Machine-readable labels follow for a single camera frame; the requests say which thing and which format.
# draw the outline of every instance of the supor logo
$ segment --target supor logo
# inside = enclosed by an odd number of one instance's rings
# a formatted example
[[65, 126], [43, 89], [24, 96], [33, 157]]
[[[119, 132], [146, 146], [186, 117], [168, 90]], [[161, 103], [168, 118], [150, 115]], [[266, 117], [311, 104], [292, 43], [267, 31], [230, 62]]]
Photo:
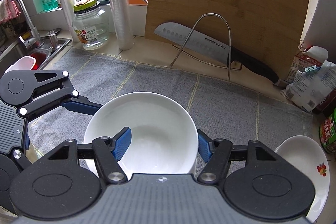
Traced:
[[166, 178], [166, 177], [159, 177], [158, 179], [157, 179], [157, 181], [159, 181], [159, 182], [166, 182], [168, 180], [168, 178]]
[[207, 40], [207, 41], [209, 41], [209, 42], [211, 42], [211, 43], [214, 43], [216, 46], [219, 46], [219, 47], [221, 47], [221, 48], [226, 48], [224, 45], [219, 44], [218, 42], [212, 41], [212, 40], [209, 39], [209, 38], [205, 38], [205, 40]]

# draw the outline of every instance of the blue gripper pad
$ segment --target blue gripper pad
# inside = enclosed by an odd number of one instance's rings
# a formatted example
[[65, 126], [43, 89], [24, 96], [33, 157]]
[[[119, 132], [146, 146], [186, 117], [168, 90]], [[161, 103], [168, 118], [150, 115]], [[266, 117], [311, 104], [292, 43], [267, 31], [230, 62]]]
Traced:
[[120, 131], [115, 137], [118, 139], [115, 142], [115, 148], [112, 152], [114, 158], [119, 161], [125, 154], [132, 140], [132, 131], [130, 128], [126, 127]]
[[98, 107], [93, 107], [90, 105], [81, 104], [78, 102], [63, 102], [61, 106], [65, 109], [73, 112], [88, 114], [88, 115], [95, 115], [96, 112], [99, 110]]
[[209, 143], [200, 134], [198, 134], [198, 152], [205, 163], [207, 163], [212, 156]]

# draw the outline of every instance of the jar lid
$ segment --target jar lid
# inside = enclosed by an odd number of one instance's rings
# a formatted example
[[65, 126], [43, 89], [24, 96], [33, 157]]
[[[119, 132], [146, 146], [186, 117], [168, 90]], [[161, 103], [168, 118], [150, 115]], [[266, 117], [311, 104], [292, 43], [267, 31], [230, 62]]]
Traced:
[[73, 6], [74, 12], [86, 10], [97, 4], [97, 0], [80, 0]]
[[100, 2], [101, 5], [107, 5], [110, 3], [110, 0], [97, 0]]

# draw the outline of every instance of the chef knife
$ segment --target chef knife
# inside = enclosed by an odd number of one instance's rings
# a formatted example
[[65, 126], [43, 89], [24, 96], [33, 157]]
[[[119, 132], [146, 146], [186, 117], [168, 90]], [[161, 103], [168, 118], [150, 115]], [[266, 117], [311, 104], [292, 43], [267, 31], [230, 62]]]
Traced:
[[[154, 33], [176, 44], [183, 45], [190, 31], [190, 28], [179, 23], [166, 22], [159, 25]], [[201, 32], [194, 30], [185, 47], [228, 66], [229, 46]], [[231, 61], [242, 63], [252, 72], [266, 77], [274, 84], [279, 80], [278, 75], [270, 67], [234, 47], [231, 47]]]

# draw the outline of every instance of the white plate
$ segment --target white plate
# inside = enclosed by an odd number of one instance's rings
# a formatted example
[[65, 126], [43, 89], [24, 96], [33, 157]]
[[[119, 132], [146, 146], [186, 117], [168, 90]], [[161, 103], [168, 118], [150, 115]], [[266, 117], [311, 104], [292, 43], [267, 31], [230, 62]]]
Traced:
[[[313, 139], [298, 135], [285, 140], [275, 152], [313, 182], [315, 198], [306, 217], [313, 223], [322, 212], [329, 192], [330, 173], [324, 151]], [[322, 164], [326, 166], [325, 176], [321, 175], [317, 169], [317, 166]]]
[[[174, 100], [150, 92], [119, 96], [92, 117], [84, 143], [91, 143], [101, 136], [113, 137], [124, 127], [131, 129], [132, 141], [119, 165], [128, 179], [133, 173], [195, 172], [198, 151], [196, 126], [188, 112]], [[94, 161], [86, 162], [89, 169], [96, 173]]]

